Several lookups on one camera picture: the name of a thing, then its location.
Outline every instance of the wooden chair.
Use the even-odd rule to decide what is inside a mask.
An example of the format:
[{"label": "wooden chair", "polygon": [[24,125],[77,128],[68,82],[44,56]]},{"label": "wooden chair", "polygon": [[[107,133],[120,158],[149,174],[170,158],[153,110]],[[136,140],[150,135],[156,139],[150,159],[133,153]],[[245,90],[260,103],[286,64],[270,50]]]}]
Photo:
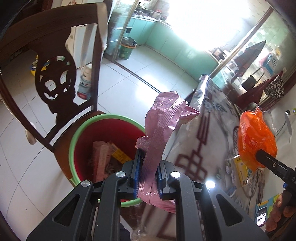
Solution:
[{"label": "wooden chair", "polygon": [[[2,76],[0,76],[0,95],[7,107],[20,121],[20,123],[47,149],[54,153],[63,173],[71,180],[68,151],[70,141],[77,128],[87,119],[103,114],[97,110],[99,71],[102,54],[105,49],[106,36],[101,36],[100,28],[106,28],[112,0],[104,0],[97,4],[77,4],[58,7],[32,15],[8,28],[0,41],[0,62],[21,47],[28,46],[38,54],[38,63],[35,73],[35,86],[38,95],[48,105],[52,113],[57,113],[56,124],[43,137],[24,116],[10,95]],[[98,23],[97,12],[102,14],[104,26]],[[91,97],[81,105],[73,102],[75,97],[76,66],[71,54],[65,47],[70,35],[71,27],[77,25],[98,23],[91,73]],[[64,56],[64,60],[56,60],[56,56]],[[41,69],[47,60],[50,65],[45,71]],[[62,73],[67,71],[66,81],[61,83]],[[53,80],[56,88],[50,91],[45,83]],[[86,115],[75,121],[52,145],[52,139],[71,119],[91,107]]]}]

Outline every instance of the glass panel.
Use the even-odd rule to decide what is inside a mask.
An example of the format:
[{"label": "glass panel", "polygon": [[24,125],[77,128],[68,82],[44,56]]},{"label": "glass panel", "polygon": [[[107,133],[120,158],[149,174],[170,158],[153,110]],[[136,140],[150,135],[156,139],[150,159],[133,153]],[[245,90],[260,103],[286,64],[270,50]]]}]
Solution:
[{"label": "glass panel", "polygon": [[116,53],[116,46],[123,30],[126,19],[132,10],[135,0],[118,0],[111,14],[108,25],[108,48],[106,53],[113,56]]},{"label": "glass panel", "polygon": [[[266,44],[264,45],[258,57],[252,62],[242,77],[238,77],[234,80],[234,75],[238,69],[235,62],[236,57],[241,55],[246,48],[264,40],[266,40]],[[263,60],[269,54],[272,54],[272,57],[275,59],[275,61],[273,61],[275,65],[270,62],[270,69],[268,67],[266,69],[262,68]],[[229,85],[232,85],[233,89],[235,89],[237,93],[241,95],[246,92],[246,90],[242,87],[242,83],[246,81],[250,75],[253,75],[257,81],[255,85],[257,86],[263,81],[269,79],[271,76],[278,74],[283,69],[287,71],[285,75],[288,75],[293,70],[295,64],[296,42],[282,18],[274,11],[260,27],[260,29],[241,49],[241,51],[213,78],[213,81],[221,89],[225,88],[226,86],[228,86],[227,89],[229,89]]]}]

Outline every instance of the trash bin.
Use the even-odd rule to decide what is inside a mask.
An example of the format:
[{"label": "trash bin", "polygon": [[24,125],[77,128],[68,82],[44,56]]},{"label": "trash bin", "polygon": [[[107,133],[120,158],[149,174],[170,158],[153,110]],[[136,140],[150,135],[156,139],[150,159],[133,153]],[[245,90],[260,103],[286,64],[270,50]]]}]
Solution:
[{"label": "trash bin", "polygon": [[137,47],[137,42],[134,39],[130,37],[123,37],[118,57],[122,59],[129,59],[131,52],[135,47]]},{"label": "trash bin", "polygon": [[[92,180],[93,169],[88,164],[94,141],[113,142],[130,158],[136,154],[136,141],[145,135],[139,123],[124,116],[102,114],[85,121],[75,132],[69,148],[69,165],[72,183]],[[121,202],[121,207],[130,207],[142,202],[139,198]]]}]

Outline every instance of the green bucket rim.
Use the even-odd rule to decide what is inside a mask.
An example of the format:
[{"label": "green bucket rim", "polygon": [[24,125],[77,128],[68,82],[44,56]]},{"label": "green bucket rim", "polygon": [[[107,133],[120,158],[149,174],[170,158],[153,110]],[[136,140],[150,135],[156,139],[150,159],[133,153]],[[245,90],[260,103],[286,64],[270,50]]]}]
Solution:
[{"label": "green bucket rim", "polygon": [[[81,180],[79,179],[76,169],[75,169],[75,164],[74,164],[74,150],[75,150],[75,146],[76,143],[78,141],[78,138],[80,137],[81,133],[85,130],[86,127],[88,127],[89,125],[91,125],[94,122],[100,121],[100,120],[104,120],[104,119],[118,119],[118,120],[123,120],[126,121],[128,123],[133,124],[134,126],[136,126],[139,130],[143,131],[143,133],[145,133],[145,129],[144,127],[142,127],[138,122],[126,117],[126,116],[122,116],[122,115],[114,115],[114,114],[101,114],[101,115],[96,115],[92,118],[89,118],[88,120],[86,120],[85,122],[82,123],[82,125],[76,130],[76,132],[74,133],[71,142],[70,142],[70,148],[69,148],[69,165],[70,165],[70,170],[72,173],[72,178],[71,178],[71,182],[77,186]],[[126,202],[121,202],[121,207],[130,207],[130,206],[134,206],[136,204],[141,203],[142,200],[140,198],[136,198],[135,200],[130,200],[130,201],[126,201]]]}]

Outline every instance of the purple plastic wrapper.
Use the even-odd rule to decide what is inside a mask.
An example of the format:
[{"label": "purple plastic wrapper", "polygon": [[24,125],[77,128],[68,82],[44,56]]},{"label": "purple plastic wrapper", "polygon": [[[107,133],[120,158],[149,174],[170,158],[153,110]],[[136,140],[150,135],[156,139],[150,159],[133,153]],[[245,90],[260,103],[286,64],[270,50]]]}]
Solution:
[{"label": "purple plastic wrapper", "polygon": [[175,213],[174,201],[159,198],[155,173],[162,158],[166,143],[176,126],[188,123],[199,114],[187,106],[177,92],[160,93],[145,117],[146,136],[137,140],[136,147],[146,151],[143,161],[138,197],[144,202]]}]

